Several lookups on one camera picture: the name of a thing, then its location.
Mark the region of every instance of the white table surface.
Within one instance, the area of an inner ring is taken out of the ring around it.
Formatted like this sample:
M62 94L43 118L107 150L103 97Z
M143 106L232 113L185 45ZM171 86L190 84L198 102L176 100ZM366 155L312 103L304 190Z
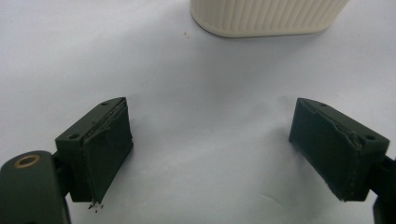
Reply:
M1 1L0 164L55 152L97 104L127 97L134 154L74 224L372 224L289 143L297 97L396 142L396 2L350 1L314 35L227 39L188 0ZM396 157L394 144L388 156Z

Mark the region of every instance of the brass insert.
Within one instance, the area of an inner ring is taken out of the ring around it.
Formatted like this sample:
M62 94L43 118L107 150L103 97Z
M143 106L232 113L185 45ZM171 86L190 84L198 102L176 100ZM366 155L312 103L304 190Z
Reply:
M40 156L38 155L28 155L20 158L14 163L14 166L17 168L26 168L37 163L40 160Z

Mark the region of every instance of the ribbed white container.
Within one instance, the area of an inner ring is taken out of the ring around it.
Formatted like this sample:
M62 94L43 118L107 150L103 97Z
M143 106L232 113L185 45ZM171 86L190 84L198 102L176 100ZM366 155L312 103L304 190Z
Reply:
M208 32L226 37L300 35L328 28L348 0L191 0Z

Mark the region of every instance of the dark green plastic block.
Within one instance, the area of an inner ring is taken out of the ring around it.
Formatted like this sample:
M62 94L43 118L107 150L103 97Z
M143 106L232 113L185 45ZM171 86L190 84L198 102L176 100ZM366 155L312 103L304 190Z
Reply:
M74 202L101 202L132 150L126 99L99 104L55 140L61 162L72 169Z
M1 224L70 223L49 152L21 154L3 165L0 176Z
M374 163L385 158L389 140L321 102L299 98L290 141L343 201L364 201Z

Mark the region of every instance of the white container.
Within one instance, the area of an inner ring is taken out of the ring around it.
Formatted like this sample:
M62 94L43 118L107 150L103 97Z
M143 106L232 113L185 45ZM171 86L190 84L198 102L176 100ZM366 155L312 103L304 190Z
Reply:
M195 21L215 35L301 35L328 28L348 0L191 0Z

